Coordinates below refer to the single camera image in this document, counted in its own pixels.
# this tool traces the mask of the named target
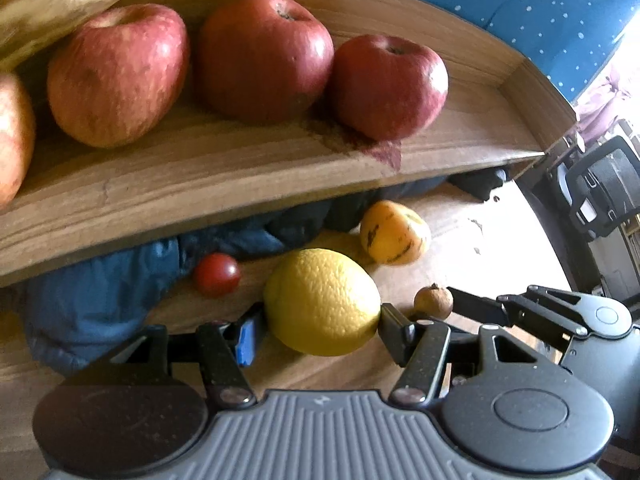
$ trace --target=blue cloth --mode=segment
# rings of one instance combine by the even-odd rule
[[[609,59],[640,0],[423,0],[529,57],[572,101]]]
[[[34,359],[69,375],[135,333],[175,281],[206,254],[246,260],[292,250],[323,227],[350,231],[377,200],[423,194],[444,179],[364,191],[164,238],[47,272],[2,296],[12,298],[20,313]]]

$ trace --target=black chair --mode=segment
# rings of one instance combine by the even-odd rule
[[[640,213],[640,159],[626,137],[589,150],[556,179],[574,227],[588,239],[605,237]]]

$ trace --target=banana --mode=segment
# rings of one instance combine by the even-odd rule
[[[10,72],[117,1],[0,0],[0,72]]]

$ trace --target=gray ribbed panel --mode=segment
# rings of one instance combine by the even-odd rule
[[[450,449],[427,415],[377,392],[272,391],[224,412],[186,456],[145,480],[507,480]],[[596,468],[566,480],[606,478]],[[46,480],[79,480],[51,472]]]

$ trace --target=pink cloth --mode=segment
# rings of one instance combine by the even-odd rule
[[[629,81],[610,62],[584,95],[578,100],[578,129],[585,145],[592,145],[606,133],[617,119],[625,117],[626,104],[631,99]]]

